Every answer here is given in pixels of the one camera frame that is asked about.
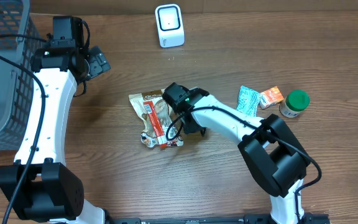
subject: green lid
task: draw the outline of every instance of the green lid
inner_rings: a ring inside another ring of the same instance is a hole
[[[309,106],[309,95],[303,90],[292,91],[285,99],[285,104],[293,111],[303,111]]]

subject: wooden table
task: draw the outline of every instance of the wooden table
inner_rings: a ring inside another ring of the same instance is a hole
[[[208,90],[235,107],[241,85],[257,91],[302,89],[310,107],[285,119],[323,170],[303,191],[303,208],[332,223],[358,223],[358,11],[185,14],[186,43],[161,49],[154,15],[83,16],[91,46],[112,70],[73,100],[65,152],[85,196],[113,217],[229,217],[268,213],[269,196],[237,147],[209,131],[161,151],[140,143],[141,120],[128,95],[178,82]],[[52,17],[33,16],[41,34]],[[258,116],[280,114],[278,107]],[[0,152],[0,165],[15,152]],[[306,181],[316,177],[309,166]],[[7,200],[0,190],[0,222]],[[19,221],[11,214],[9,223]]]

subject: orange and white box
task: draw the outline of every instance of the orange and white box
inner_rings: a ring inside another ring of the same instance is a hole
[[[263,91],[260,93],[260,102],[259,105],[262,109],[266,109],[269,106],[276,105],[277,103],[284,100],[283,95],[278,90],[277,86]]]

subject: teal packet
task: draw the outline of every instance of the teal packet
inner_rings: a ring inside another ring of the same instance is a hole
[[[256,117],[259,101],[260,93],[245,86],[241,86],[236,110],[247,116]]]

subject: plastic basket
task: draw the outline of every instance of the plastic basket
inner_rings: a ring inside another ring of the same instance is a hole
[[[29,16],[29,0],[0,1],[0,34],[39,37]],[[0,55],[30,68],[30,58],[42,43],[23,38],[0,39]],[[33,94],[33,80],[23,71],[0,60],[0,150],[19,149]]]

